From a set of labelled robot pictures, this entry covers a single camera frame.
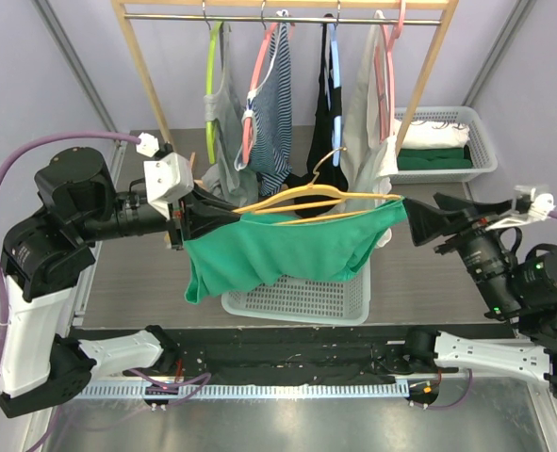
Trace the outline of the green tank top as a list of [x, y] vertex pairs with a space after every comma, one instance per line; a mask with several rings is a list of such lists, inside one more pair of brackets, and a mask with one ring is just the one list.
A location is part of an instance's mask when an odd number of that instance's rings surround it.
[[190, 263], [185, 299], [192, 304], [226, 292], [248, 292], [289, 276], [345, 282], [369, 260], [392, 226], [406, 220], [402, 201], [385, 202], [359, 215], [290, 224], [278, 214], [245, 214], [184, 248]]

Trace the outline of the yellow hanger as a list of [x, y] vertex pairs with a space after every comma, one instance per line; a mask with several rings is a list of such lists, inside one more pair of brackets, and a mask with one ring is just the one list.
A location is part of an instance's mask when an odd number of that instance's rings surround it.
[[[348, 200], [382, 200], [382, 201], [401, 201], [403, 196], [398, 194], [380, 194], [380, 193], [359, 193], [359, 192], [343, 192], [334, 186], [316, 184], [316, 180], [319, 177], [319, 166], [329, 156], [332, 156], [336, 152], [344, 153], [347, 148], [341, 146], [334, 150], [331, 150], [326, 154], [319, 163], [314, 167], [313, 174], [314, 178], [309, 184], [304, 186], [297, 186], [289, 188], [287, 190], [281, 191], [276, 195], [273, 195], [262, 202], [257, 202], [248, 206], [239, 207], [233, 210], [236, 214], [270, 214], [270, 213], [281, 213], [294, 210], [305, 210], [310, 208], [322, 207], [322, 206], [334, 206], [344, 203]], [[274, 207], [275, 204], [281, 202], [286, 202], [289, 200], [294, 200], [300, 197], [312, 197], [312, 196], [322, 196], [327, 198], [327, 201], [321, 202], [307, 202], [295, 205], [281, 205]]]

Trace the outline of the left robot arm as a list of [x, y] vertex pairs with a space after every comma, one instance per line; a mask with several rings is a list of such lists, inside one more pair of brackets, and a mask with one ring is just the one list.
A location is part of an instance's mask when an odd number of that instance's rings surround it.
[[66, 403], [93, 380], [131, 369], [170, 374], [179, 346], [157, 326], [101, 341], [57, 332], [63, 308], [95, 244], [165, 232], [173, 248], [238, 221], [235, 207], [190, 181], [188, 161], [158, 161], [172, 186], [155, 208], [142, 192], [120, 192], [102, 154], [89, 147], [55, 155], [34, 178], [41, 207], [13, 226], [0, 252], [7, 294], [6, 340], [0, 355], [0, 408], [8, 418]]

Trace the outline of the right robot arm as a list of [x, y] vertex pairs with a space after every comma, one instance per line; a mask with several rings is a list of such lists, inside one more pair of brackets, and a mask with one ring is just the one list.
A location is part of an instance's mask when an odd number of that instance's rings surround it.
[[477, 287], [485, 317], [530, 339], [526, 346], [482, 344], [430, 328], [412, 328], [387, 345], [380, 364], [396, 375], [466, 369], [545, 385], [557, 399], [557, 245], [542, 243], [519, 261], [522, 227], [557, 218], [552, 194], [520, 187], [508, 201], [472, 202], [442, 193], [434, 205], [406, 199], [415, 246], [440, 236], [434, 252], [457, 253]]

